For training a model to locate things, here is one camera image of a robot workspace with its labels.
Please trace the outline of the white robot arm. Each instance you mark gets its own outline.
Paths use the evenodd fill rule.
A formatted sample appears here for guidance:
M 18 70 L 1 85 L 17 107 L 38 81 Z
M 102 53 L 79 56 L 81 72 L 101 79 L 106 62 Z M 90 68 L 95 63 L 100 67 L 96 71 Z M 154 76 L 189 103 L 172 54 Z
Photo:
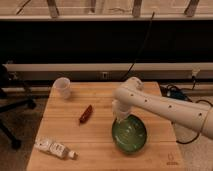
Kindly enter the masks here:
M 114 91 L 113 114 L 122 121 L 130 115 L 132 106 L 213 139 L 213 107 L 145 93 L 137 77 L 127 79 Z

